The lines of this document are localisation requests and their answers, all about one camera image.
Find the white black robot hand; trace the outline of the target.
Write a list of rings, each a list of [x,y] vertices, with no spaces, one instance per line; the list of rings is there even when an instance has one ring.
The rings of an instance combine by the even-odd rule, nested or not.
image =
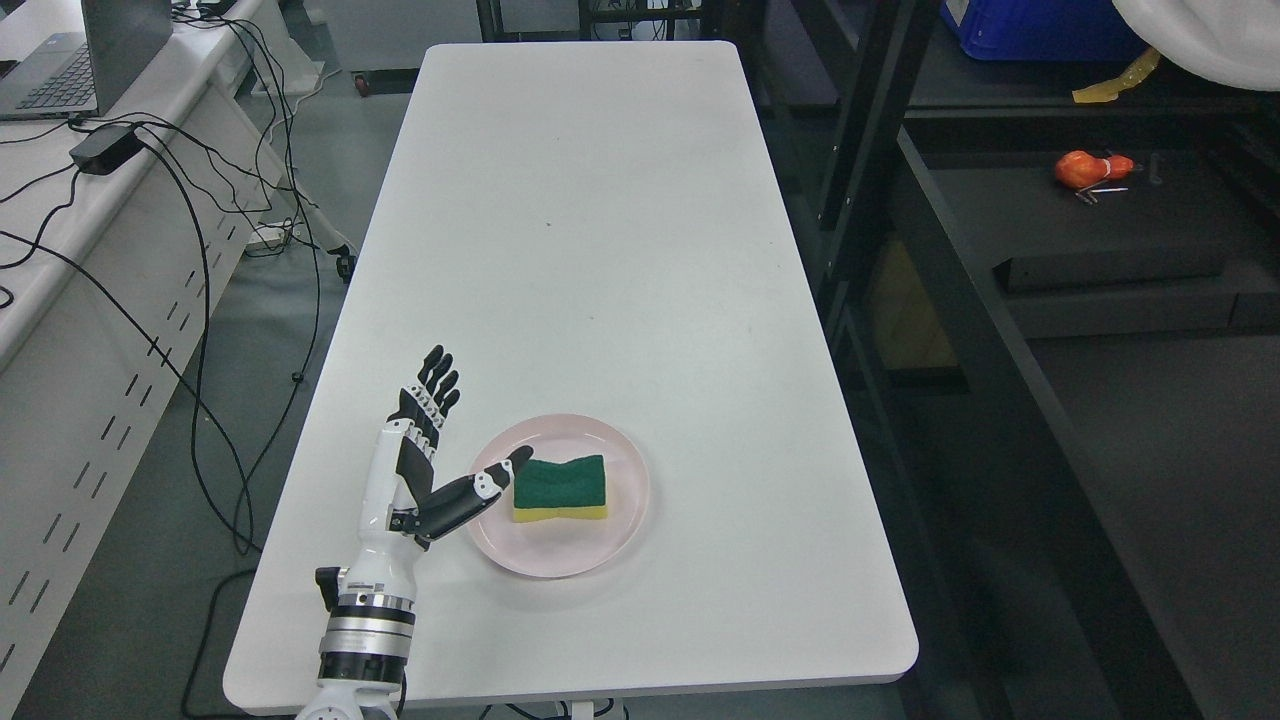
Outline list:
[[[524,445],[479,471],[436,483],[434,459],[460,400],[453,361],[443,346],[433,347],[378,433],[358,515],[360,548],[335,580],[338,600],[371,603],[385,594],[402,606],[416,600],[419,556],[495,505],[534,455]]]

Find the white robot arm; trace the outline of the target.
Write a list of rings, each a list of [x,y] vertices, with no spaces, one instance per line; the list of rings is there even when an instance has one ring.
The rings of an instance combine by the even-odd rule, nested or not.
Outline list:
[[[347,587],[343,568],[319,568],[314,579],[328,621],[317,691],[297,719],[398,719],[407,700],[413,601],[381,583]]]

